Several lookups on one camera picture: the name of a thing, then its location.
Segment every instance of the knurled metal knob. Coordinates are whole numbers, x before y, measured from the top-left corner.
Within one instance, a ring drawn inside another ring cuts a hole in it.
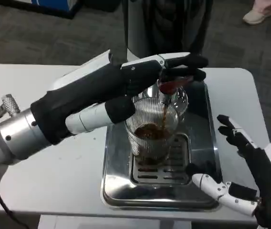
[[[3,107],[8,112],[10,117],[13,117],[16,114],[20,113],[19,106],[11,94],[7,94],[3,96],[2,101],[3,101]]]

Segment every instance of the stainless steel tray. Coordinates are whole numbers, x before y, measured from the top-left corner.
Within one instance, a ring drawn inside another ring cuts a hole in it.
[[[168,159],[159,166],[142,166],[133,158],[123,123],[107,130],[102,194],[119,208],[207,210],[216,201],[200,191],[185,173],[188,163],[221,179],[208,91],[204,83],[186,88],[188,111]]]

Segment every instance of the silver robotic arm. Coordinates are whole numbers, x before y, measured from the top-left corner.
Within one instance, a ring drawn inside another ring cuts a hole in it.
[[[20,111],[11,95],[4,96],[0,118],[0,179],[8,165],[25,160],[64,139],[128,119],[135,112],[132,97],[158,79],[184,77],[202,81],[198,68],[208,61],[188,52],[154,55],[113,65],[106,51],[58,79],[46,95]],[[182,65],[175,72],[172,68]]]
[[[220,133],[239,149],[239,155],[246,160],[260,196],[256,196],[255,190],[232,182],[217,183],[207,174],[194,174],[192,180],[219,203],[242,214],[255,216],[260,226],[271,229],[271,143],[261,149],[232,118],[219,115],[218,120],[224,125],[219,128]]]

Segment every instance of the glass cup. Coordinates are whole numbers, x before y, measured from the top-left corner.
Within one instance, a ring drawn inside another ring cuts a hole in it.
[[[179,123],[179,115],[170,104],[164,119],[165,105],[158,98],[145,98],[135,102],[135,114],[125,121],[131,150],[138,162],[155,165],[162,162],[169,153]],[[167,131],[165,138],[158,140],[143,139],[135,134],[139,127],[154,124]]]

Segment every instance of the drip tray grate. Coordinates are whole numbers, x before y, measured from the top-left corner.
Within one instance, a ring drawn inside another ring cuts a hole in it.
[[[142,184],[187,184],[189,177],[185,168],[189,162],[188,137],[178,134],[166,160],[160,165],[140,165],[134,157],[132,176],[133,180]]]

